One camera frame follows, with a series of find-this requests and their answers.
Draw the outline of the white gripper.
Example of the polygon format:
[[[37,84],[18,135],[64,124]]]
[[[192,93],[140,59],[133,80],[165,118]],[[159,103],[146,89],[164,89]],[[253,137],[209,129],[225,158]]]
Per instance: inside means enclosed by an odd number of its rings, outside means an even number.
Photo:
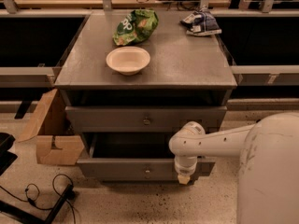
[[[175,170],[178,173],[178,182],[182,185],[187,185],[190,182],[189,176],[193,175],[196,170],[196,157],[175,157]]]

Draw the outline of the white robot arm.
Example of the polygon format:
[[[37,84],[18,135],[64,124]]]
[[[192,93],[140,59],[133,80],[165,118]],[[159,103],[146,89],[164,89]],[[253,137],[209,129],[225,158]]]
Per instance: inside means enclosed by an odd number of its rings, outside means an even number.
[[[185,184],[199,156],[238,157],[237,224],[299,224],[299,113],[206,134],[191,121],[169,141],[178,181]]]

